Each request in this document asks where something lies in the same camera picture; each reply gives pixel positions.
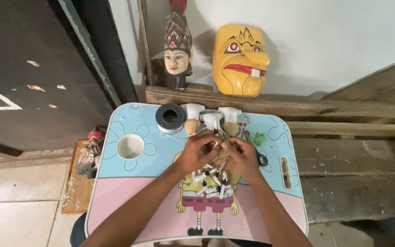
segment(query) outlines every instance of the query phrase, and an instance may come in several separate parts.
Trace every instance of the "peeling paint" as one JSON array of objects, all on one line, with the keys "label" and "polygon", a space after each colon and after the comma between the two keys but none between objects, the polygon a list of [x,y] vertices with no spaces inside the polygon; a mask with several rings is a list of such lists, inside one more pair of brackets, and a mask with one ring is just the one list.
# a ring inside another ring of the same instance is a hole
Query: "peeling paint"
[{"label": "peeling paint", "polygon": [[41,88],[41,87],[39,87],[39,86],[30,86],[30,85],[27,85],[27,87],[29,87],[30,89],[37,90],[37,91],[42,91],[42,92],[45,92],[45,90],[44,90],[44,89],[42,89],[42,88]]},{"label": "peeling paint", "polygon": [[35,61],[27,61],[27,63],[33,64],[36,67],[40,66],[40,64],[36,63]]}]

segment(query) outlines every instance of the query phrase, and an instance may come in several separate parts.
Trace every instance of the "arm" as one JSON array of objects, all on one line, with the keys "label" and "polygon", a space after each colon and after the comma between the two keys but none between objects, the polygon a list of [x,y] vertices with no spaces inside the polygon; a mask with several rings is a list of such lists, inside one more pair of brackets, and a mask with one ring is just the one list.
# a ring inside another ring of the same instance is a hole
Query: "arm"
[{"label": "arm", "polygon": [[311,247],[312,244],[286,212],[260,172],[254,145],[238,137],[232,137],[222,143],[222,148],[230,154],[252,188],[272,246]]},{"label": "arm", "polygon": [[220,142],[211,131],[190,137],[177,161],[110,214],[80,246],[127,247],[133,244],[173,187],[185,175],[201,169],[217,156],[219,145],[206,155],[200,151],[210,141]]}]

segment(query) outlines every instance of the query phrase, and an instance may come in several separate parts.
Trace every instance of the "cartoon character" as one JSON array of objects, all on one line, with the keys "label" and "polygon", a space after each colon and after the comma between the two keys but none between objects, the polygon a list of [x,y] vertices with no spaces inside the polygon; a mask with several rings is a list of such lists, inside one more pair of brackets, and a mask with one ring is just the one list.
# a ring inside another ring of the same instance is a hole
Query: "cartoon character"
[{"label": "cartoon character", "polygon": [[169,2],[171,14],[164,37],[165,69],[175,78],[175,88],[184,89],[185,77],[193,74],[193,42],[185,18],[187,0]]},{"label": "cartoon character", "polygon": [[[181,152],[175,155],[173,158],[173,162],[175,162]],[[214,162],[211,164],[214,167],[220,167],[222,163],[228,159],[229,155],[225,150],[221,150],[219,152],[219,157],[217,157]],[[179,182],[180,195],[179,201],[176,207],[178,208],[178,213],[185,212],[186,207],[193,207],[193,210],[197,212],[197,225],[195,228],[189,228],[187,234],[189,236],[201,236],[204,232],[201,227],[201,213],[206,211],[206,207],[211,207],[213,213],[217,214],[217,228],[208,230],[208,235],[223,235],[223,230],[221,228],[221,219],[220,214],[223,212],[225,208],[230,208],[232,215],[238,214],[238,206],[236,203],[235,190],[237,188],[236,184],[240,181],[240,173],[235,170],[235,167],[232,166],[233,161],[228,160],[225,165],[224,171],[227,171],[228,174],[228,182],[233,187],[233,192],[227,195],[224,195],[222,199],[218,197],[206,198],[206,193],[202,193],[200,196],[197,195],[197,192],[203,188],[202,183],[194,183],[192,180],[192,175],[188,174]],[[215,182],[215,179],[219,179],[221,181],[222,177],[219,176],[217,178],[214,174],[207,176],[205,178],[205,182],[208,187],[218,186]]]},{"label": "cartoon character", "polygon": [[265,85],[269,55],[260,30],[229,24],[219,28],[213,50],[213,78],[223,94],[256,97]]}]

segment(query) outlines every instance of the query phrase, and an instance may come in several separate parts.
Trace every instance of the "tile floor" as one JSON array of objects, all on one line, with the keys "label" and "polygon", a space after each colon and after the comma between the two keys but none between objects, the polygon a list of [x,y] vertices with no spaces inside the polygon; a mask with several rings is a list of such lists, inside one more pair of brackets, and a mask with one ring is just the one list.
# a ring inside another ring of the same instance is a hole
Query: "tile floor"
[{"label": "tile floor", "polygon": [[[71,229],[80,215],[61,214],[61,193],[68,166],[56,164],[0,170],[0,247],[71,246]],[[308,238],[315,247],[373,246],[373,240],[365,233],[339,223],[311,225]],[[174,243],[200,245],[200,240]],[[209,246],[237,245],[227,239],[212,239]]]}]

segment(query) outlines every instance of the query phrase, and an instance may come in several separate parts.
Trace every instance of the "black tape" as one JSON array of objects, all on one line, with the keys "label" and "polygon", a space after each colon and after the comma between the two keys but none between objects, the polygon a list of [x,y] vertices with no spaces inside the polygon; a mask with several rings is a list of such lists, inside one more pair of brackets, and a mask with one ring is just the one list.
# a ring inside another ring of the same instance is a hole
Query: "black tape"
[{"label": "black tape", "polygon": [[168,103],[160,106],[155,114],[156,123],[166,130],[180,129],[185,122],[185,112],[179,105]]}]

